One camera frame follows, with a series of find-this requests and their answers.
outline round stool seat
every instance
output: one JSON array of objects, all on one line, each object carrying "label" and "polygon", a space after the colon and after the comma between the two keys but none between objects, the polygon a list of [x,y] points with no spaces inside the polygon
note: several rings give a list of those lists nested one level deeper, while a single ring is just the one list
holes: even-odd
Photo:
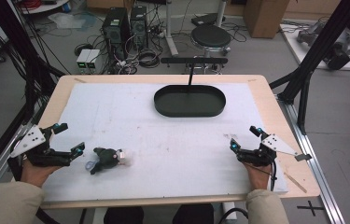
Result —
[{"label": "round stool seat", "polygon": [[203,48],[219,49],[230,44],[231,35],[215,25],[202,25],[192,30],[191,40]]}]

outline table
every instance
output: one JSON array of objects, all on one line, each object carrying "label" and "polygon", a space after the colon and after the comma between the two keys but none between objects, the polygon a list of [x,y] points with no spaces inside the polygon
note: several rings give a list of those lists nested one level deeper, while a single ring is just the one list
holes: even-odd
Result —
[{"label": "table", "polygon": [[[77,83],[173,83],[186,84],[188,76],[182,75],[137,75],[137,76],[66,76],[62,77],[51,96],[49,104],[39,122],[41,128],[58,122],[66,106],[71,91]],[[287,121],[277,104],[265,77],[258,75],[231,76],[194,76],[193,83],[246,83],[254,97],[261,119],[267,133],[276,133],[293,149],[301,153],[298,143],[290,130]],[[315,182],[307,163],[296,161],[292,156],[278,153],[287,182],[288,193],[282,198],[315,197],[319,187]],[[101,207],[124,206],[130,204],[171,204],[171,203],[211,203],[243,201],[245,195],[223,195],[206,197],[181,197],[166,199],[113,200],[88,202],[43,203],[43,208]]]}]

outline black cross mark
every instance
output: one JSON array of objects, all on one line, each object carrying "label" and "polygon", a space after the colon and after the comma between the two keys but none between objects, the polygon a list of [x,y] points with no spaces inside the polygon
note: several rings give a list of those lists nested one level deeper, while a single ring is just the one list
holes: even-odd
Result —
[{"label": "black cross mark", "polygon": [[310,209],[312,215],[316,216],[315,210],[324,210],[324,207],[313,207],[311,201],[308,201],[309,206],[297,206],[298,209]]}]

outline beige sleeve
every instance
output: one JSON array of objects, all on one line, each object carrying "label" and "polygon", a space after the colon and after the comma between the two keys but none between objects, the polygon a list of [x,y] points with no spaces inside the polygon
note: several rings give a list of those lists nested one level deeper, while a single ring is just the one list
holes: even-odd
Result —
[{"label": "beige sleeve", "polygon": [[285,208],[277,194],[266,189],[255,189],[247,194],[246,208],[249,224],[287,224]]},{"label": "beige sleeve", "polygon": [[32,223],[38,207],[44,200],[44,191],[22,182],[0,184],[0,224]]}]

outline person's leg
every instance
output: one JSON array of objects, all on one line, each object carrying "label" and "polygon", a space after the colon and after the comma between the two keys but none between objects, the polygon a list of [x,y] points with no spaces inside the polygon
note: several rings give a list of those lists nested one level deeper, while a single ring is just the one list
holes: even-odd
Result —
[{"label": "person's leg", "polygon": [[105,212],[104,224],[143,224],[145,213],[138,207],[109,207]]},{"label": "person's leg", "polygon": [[172,221],[173,224],[213,224],[214,209],[210,203],[182,204]]}]

